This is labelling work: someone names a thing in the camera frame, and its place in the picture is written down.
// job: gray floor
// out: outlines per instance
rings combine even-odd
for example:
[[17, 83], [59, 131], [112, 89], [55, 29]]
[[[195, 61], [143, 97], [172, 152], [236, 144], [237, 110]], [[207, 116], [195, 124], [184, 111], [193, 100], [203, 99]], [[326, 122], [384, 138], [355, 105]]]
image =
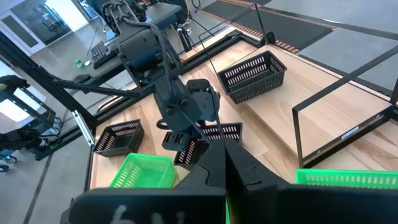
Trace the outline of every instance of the gray floor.
[[[202, 6], [205, 7], [213, 1], [202, 1]], [[398, 25], [395, 22], [398, 19], [395, 14], [398, 3], [394, 0], [385, 0], [382, 4], [366, 0], [273, 0], [266, 6], [321, 19], [398, 33]], [[195, 14], [194, 18], [206, 28], [213, 27], [218, 23], [218, 21], [206, 17], [200, 12]], [[194, 22], [191, 23], [191, 27], [193, 29], [192, 38], [194, 41], [198, 41], [197, 35], [204, 30]], [[168, 37], [174, 49], [179, 52], [178, 40], [171, 30], [168, 31]], [[74, 66], [77, 57], [85, 58], [90, 47], [103, 38], [104, 34], [98, 30], [98, 26], [90, 24], [35, 54], [32, 58], [50, 73], [64, 79], [72, 79], [74, 75], [78, 74], [76, 72], [79, 72]], [[397, 44], [398, 42], [394, 40], [351, 30], [337, 29], [337, 31], [299, 53], [349, 73]], [[361, 78], [391, 90], [398, 77], [396, 72], [397, 62], [398, 55], [395, 55], [361, 75]], [[66, 118], [70, 117], [65, 107], [56, 99], [46, 93], [26, 74], [19, 70], [16, 70], [16, 72], [47, 95], [46, 103], [58, 115], [63, 116], [65, 114]], [[122, 72], [103, 86], [125, 88], [129, 82], [131, 82], [130, 76], [126, 72]], [[100, 101], [105, 96], [94, 93], [87, 95], [78, 93], [74, 97], [84, 107], [91, 106], [88, 110], [90, 113], [95, 113], [98, 104], [94, 105], [93, 103]], [[76, 123], [71, 119], [65, 123], [63, 131], [74, 127], [74, 125]], [[29, 223], [59, 222], [59, 216], [68, 207], [70, 199], [79, 195], [83, 190], [88, 153], [89, 149], [84, 139], [79, 138], [53, 155]], [[10, 172], [0, 175], [0, 224], [24, 222], [47, 161], [47, 159], [44, 159], [36, 162], [29, 153], [23, 152], [17, 152], [16, 156], [20, 162], [12, 166]]]

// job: green basket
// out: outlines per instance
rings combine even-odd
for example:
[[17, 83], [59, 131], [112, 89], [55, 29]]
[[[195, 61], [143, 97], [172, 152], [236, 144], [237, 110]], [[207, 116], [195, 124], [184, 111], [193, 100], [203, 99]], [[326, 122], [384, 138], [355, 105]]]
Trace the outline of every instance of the green basket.
[[176, 175], [169, 157], [130, 153], [109, 187], [171, 188]]
[[371, 189], [398, 189], [398, 172], [374, 170], [298, 169], [296, 184]]

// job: wooden table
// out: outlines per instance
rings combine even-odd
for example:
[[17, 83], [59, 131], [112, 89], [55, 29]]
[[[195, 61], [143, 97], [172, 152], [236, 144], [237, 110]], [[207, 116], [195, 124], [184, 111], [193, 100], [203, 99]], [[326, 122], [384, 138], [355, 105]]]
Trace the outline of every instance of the wooden table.
[[[227, 29], [218, 34], [205, 42], [205, 45], [212, 44], [232, 29]], [[201, 50], [202, 47], [199, 46], [183, 55], [182, 59], [189, 58]], [[256, 49], [243, 41], [213, 57], [211, 61], [216, 71], [220, 71], [248, 55], [258, 54], [264, 50], [272, 51], [287, 66], [285, 83], [281, 87], [245, 103], [236, 105], [225, 95], [209, 61], [193, 69], [181, 79], [183, 82], [191, 78], [206, 78], [209, 80], [214, 88], [221, 92], [219, 111], [221, 122], [242, 122], [243, 146], [246, 150], [277, 175], [292, 182], [294, 180], [294, 172], [299, 167], [295, 154], [295, 144], [292, 143], [292, 133], [294, 133], [291, 123], [292, 107], [295, 106], [295, 103], [299, 103], [312, 93], [329, 85], [331, 82], [335, 82], [340, 76], [277, 47], [267, 45], [261, 49]], [[353, 99], [361, 97], [363, 101], [354, 100], [351, 103], [348, 97], [344, 98], [345, 94]], [[332, 138], [336, 134], [341, 134], [338, 133], [339, 131], [345, 128], [349, 129], [350, 125], [354, 125], [355, 122], [361, 122], [369, 114], [373, 115], [371, 113], [387, 106], [382, 100], [378, 100], [377, 97], [387, 99], [385, 96], [357, 83], [352, 83], [348, 87], [341, 87], [339, 92], [321, 100], [315, 109], [303, 111], [304, 113], [301, 114], [300, 120], [304, 123], [307, 122], [307, 124], [302, 127], [310, 131], [315, 129], [326, 130], [328, 135], [325, 134], [325, 138]], [[350, 116], [351, 113], [359, 113], [359, 115]], [[174, 159], [175, 152], [166, 151], [161, 145], [165, 131], [156, 128], [155, 125], [160, 118], [161, 115], [153, 95], [150, 95], [131, 106], [128, 110], [98, 126], [96, 140], [100, 137], [103, 129], [110, 124], [141, 119], [146, 133], [139, 153], [169, 156]], [[331, 122], [332, 120], [340, 122], [335, 124]], [[324, 129], [321, 124], [327, 126], [335, 125], [335, 129]], [[317, 139], [314, 143], [309, 141], [307, 146], [309, 148], [316, 147], [318, 144], [322, 144], [323, 141], [326, 140]], [[95, 154], [90, 188], [107, 187], [116, 175], [124, 158], [124, 156], [106, 158]], [[373, 132], [319, 163], [317, 168], [397, 170], [398, 124], [395, 121], [383, 124]], [[176, 170], [179, 180], [188, 174], [188, 171], [181, 167], [176, 167]]]

